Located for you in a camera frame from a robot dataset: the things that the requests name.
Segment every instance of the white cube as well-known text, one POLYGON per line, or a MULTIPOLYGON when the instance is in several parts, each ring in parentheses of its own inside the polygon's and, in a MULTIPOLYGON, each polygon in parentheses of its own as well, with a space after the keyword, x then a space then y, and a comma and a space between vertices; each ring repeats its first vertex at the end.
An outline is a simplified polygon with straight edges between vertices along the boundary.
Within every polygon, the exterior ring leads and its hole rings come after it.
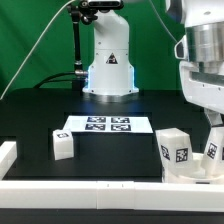
POLYGON ((74 144, 71 131, 55 130, 53 132, 53 146, 55 160, 74 157, 74 144))
POLYGON ((211 129, 201 166, 207 175, 224 174, 224 127, 211 129))
POLYGON ((160 157, 164 169, 175 175, 187 175, 193 169, 190 137, 177 128, 156 131, 160 157))

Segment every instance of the green screen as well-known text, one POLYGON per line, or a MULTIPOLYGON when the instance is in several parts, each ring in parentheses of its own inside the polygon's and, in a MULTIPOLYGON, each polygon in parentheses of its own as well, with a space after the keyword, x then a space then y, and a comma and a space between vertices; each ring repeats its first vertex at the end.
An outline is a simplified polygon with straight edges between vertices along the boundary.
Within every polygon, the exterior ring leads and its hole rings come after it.
MULTIPOLYGON (((0 1, 0 92, 6 87, 20 64, 54 14, 66 0, 0 1)), ((165 0, 154 0, 162 19, 177 38, 184 28, 165 13, 165 0)), ((179 61, 174 57, 175 43, 156 18, 149 2, 126 3, 117 12, 130 25, 130 63, 135 67, 136 86, 144 90, 180 89, 179 61)), ((84 68, 93 61, 93 25, 80 24, 81 54, 84 68)), ((28 60, 10 91, 31 88, 44 78, 73 70, 74 44, 71 18, 64 10, 28 60)), ((69 83, 44 87, 70 88, 69 83)))

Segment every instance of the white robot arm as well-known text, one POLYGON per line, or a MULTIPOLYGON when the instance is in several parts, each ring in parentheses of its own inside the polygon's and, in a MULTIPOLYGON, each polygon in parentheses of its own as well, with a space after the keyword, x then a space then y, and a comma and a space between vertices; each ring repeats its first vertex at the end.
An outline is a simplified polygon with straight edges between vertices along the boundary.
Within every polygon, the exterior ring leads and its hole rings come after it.
POLYGON ((94 24, 94 61, 83 88, 87 98, 121 102, 138 95, 129 63, 129 25, 113 11, 122 7, 120 0, 84 0, 79 5, 82 22, 94 24))
POLYGON ((190 153, 185 134, 176 129, 157 132, 165 176, 172 179, 164 178, 165 182, 224 183, 224 127, 220 115, 224 114, 224 1, 166 0, 166 10, 185 26, 185 35, 175 46, 175 55, 182 60, 179 68, 184 96, 204 107, 212 128, 205 152, 197 159, 190 153), (165 158, 169 150, 176 161, 165 158), (196 163, 200 169, 193 168, 196 163), (186 178, 174 174, 180 165, 186 178))

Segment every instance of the black tabletop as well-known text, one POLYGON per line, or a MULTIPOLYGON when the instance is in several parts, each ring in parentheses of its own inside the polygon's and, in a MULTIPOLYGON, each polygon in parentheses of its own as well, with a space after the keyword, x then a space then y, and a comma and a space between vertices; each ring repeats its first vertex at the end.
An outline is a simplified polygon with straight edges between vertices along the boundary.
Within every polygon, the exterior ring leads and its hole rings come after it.
MULTIPOLYGON (((203 109, 187 103, 181 91, 145 91, 138 100, 100 103, 71 90, 20 89, 0 102, 0 114, 0 143, 16 140, 18 146, 18 158, 5 180, 161 181, 155 132, 76 133, 75 157, 55 161, 52 132, 62 129, 69 115, 147 116, 153 131, 176 127, 188 133, 194 152, 204 151, 210 129, 203 109)), ((13 223, 13 217, 23 221, 33 218, 36 223, 224 222, 222 214, 214 213, 0 210, 0 220, 13 223)))

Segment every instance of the cable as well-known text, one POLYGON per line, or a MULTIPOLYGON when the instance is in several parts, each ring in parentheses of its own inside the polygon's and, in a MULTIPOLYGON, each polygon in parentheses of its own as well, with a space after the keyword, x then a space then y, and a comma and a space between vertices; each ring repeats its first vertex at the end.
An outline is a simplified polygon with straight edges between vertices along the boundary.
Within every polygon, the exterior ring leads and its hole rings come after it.
POLYGON ((66 75, 75 75, 75 72, 63 72, 63 73, 58 73, 56 75, 49 76, 46 79, 42 80, 41 82, 37 83, 33 88, 38 89, 40 88, 40 86, 50 81, 51 79, 55 79, 55 78, 66 76, 66 75))
POLYGON ((46 83, 54 83, 54 82, 72 82, 74 81, 75 79, 59 79, 59 80, 48 80, 48 81, 45 81, 43 82, 39 87, 41 87, 43 84, 46 84, 46 83))
POLYGON ((159 22, 161 23, 161 25, 163 26, 163 28, 165 29, 165 31, 167 32, 167 34, 171 37, 171 39, 177 44, 178 41, 176 40, 176 38, 172 35, 172 33, 169 31, 169 29, 167 28, 167 26, 165 25, 165 23, 163 22, 163 20, 161 19, 154 3, 152 2, 152 0, 149 0, 149 3, 151 4, 152 6, 152 9, 156 15, 156 17, 158 18, 159 22))
POLYGON ((72 2, 75 2, 76 0, 71 0, 69 2, 67 2, 65 5, 63 5, 58 12, 53 16, 53 18, 50 20, 50 22, 48 23, 48 25, 46 26, 46 28, 44 29, 44 31, 42 32, 42 34, 40 35, 40 37, 38 38, 38 40, 36 41, 36 43, 34 44, 33 48, 31 49, 31 51, 29 52, 29 54, 26 56, 26 58, 24 59, 24 61, 22 62, 22 64, 20 65, 19 69, 17 70, 17 72, 15 73, 15 75, 13 76, 13 78, 11 79, 11 81, 9 82, 9 84, 6 86, 4 92, 1 95, 0 100, 2 100, 5 96, 5 94, 7 93, 8 89, 10 88, 10 86, 12 85, 13 81, 17 78, 17 76, 19 75, 20 71, 23 69, 24 65, 26 64, 26 62, 28 61, 28 59, 30 58, 30 56, 32 55, 32 53, 34 52, 34 50, 36 49, 37 45, 40 43, 41 39, 43 38, 43 36, 45 35, 45 33, 48 31, 49 27, 51 26, 51 24, 54 22, 54 20, 58 17, 58 15, 64 10, 64 8, 66 8, 69 4, 71 4, 72 2))

